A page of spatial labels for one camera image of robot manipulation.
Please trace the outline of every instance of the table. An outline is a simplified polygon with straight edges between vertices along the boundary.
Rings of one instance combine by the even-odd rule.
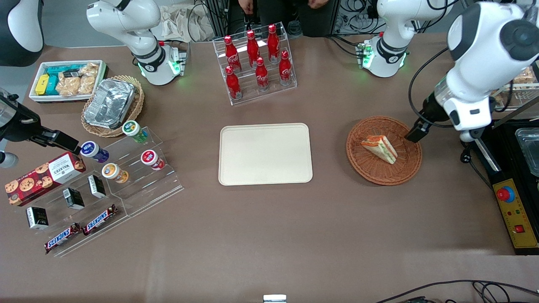
[[[40,61],[102,59],[110,76],[140,79],[146,94],[140,123],[164,141],[185,190],[63,258],[45,256],[24,216],[0,203],[2,302],[261,302],[270,293],[287,294],[289,302],[374,302],[463,278],[537,289],[539,257],[513,255],[493,194],[459,161],[458,132],[432,128],[421,141],[419,173],[396,187],[372,184],[348,163],[345,141],[358,120],[388,115],[413,124],[410,78],[444,40],[416,35],[404,67],[380,79],[327,39],[296,39],[298,88],[237,107],[228,102],[211,43],[193,45],[185,76],[162,87],[140,76],[126,47],[48,47]],[[417,106],[451,66],[444,54],[422,72],[413,92]],[[83,129],[82,103],[25,105],[43,125],[81,142],[115,141]],[[288,122],[309,126],[311,182],[219,184],[224,126]],[[61,153],[29,142],[10,143],[8,151],[20,163],[2,170],[4,183]],[[474,296],[467,284],[418,294]]]

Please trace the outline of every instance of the yellow snack box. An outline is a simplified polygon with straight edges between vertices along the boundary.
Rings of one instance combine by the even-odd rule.
[[[44,95],[47,90],[47,84],[49,83],[49,74],[44,74],[39,77],[36,85],[36,94]]]

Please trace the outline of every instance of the acrylic bottle rack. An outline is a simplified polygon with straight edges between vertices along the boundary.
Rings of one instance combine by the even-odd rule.
[[[243,102],[251,101],[256,98],[264,97],[267,95],[275,94],[278,92],[286,91],[288,89],[296,88],[298,82],[296,80],[296,74],[294,71],[294,62],[292,61],[292,52],[290,50],[290,44],[288,43],[288,35],[285,31],[284,26],[281,22],[275,24],[277,27],[277,35],[279,37],[280,51],[288,51],[288,56],[290,58],[290,63],[292,64],[291,77],[292,83],[288,86],[283,86],[279,82],[279,63],[272,64],[268,58],[268,26],[262,26],[257,29],[254,29],[255,39],[257,40],[260,56],[264,58],[266,64],[266,69],[268,70],[268,79],[269,79],[269,89],[265,92],[258,90],[257,79],[255,76],[255,71],[249,66],[249,56],[247,55],[247,32],[240,32],[230,35],[232,37],[232,43],[238,50],[238,56],[241,63],[241,72],[237,73],[239,79],[239,86],[243,97],[239,100],[234,100],[230,97],[228,87],[226,86],[226,73],[225,68],[229,65],[228,60],[225,55],[225,42],[223,38],[217,38],[213,40],[213,48],[215,49],[215,54],[217,55],[217,60],[219,61],[219,68],[221,70],[221,75],[225,81],[226,93],[229,96],[230,104],[236,105]]]
[[[67,229],[73,222],[86,226],[100,213],[104,212],[112,204],[115,204],[118,212],[110,219],[106,220],[94,232],[84,236],[82,232],[72,236],[66,242],[55,247],[50,254],[55,257],[64,256],[74,249],[89,243],[98,236],[108,232],[113,227],[119,225],[141,214],[145,210],[163,202],[168,197],[183,190],[178,180],[178,176],[170,165],[161,150],[162,141],[148,127],[143,128],[148,138],[144,143],[136,143],[130,137],[124,137],[113,144],[104,147],[110,154],[105,163],[97,163],[93,159],[84,158],[86,171],[70,182],[55,188],[53,191],[36,199],[35,201],[17,210],[26,216],[26,208],[30,206],[44,208],[47,212],[49,227],[36,232],[36,245],[43,245],[51,238]],[[144,165],[140,161],[143,151],[153,149],[165,162],[165,167],[161,170],[152,170],[150,166]],[[116,163],[122,170],[129,173],[129,179],[125,183],[116,183],[101,176],[101,168],[107,163]],[[90,192],[88,176],[95,175],[103,181],[106,197],[97,198]],[[74,210],[67,207],[63,191],[72,188],[81,193],[85,207],[81,210]]]

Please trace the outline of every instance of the person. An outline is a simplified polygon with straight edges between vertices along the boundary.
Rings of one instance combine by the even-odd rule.
[[[238,0],[247,15],[254,13],[253,1],[258,1],[262,25],[282,22],[287,29],[294,10],[297,10],[304,36],[323,37],[331,33],[336,0]]]

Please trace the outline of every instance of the green indicator light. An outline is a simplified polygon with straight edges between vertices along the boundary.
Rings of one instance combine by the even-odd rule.
[[[403,60],[400,62],[399,68],[403,67],[405,58],[406,58],[406,53],[403,54]]]
[[[368,56],[365,57],[365,59],[363,60],[363,67],[364,67],[364,68],[369,68],[370,65],[371,65],[371,62],[372,62],[372,55],[368,55]]]
[[[144,69],[142,68],[142,66],[140,66],[140,64],[139,64],[139,68],[140,68],[140,72],[142,73],[142,75],[144,77],[146,77],[146,74],[144,73]]]
[[[179,74],[179,63],[169,61],[169,66],[174,75]]]

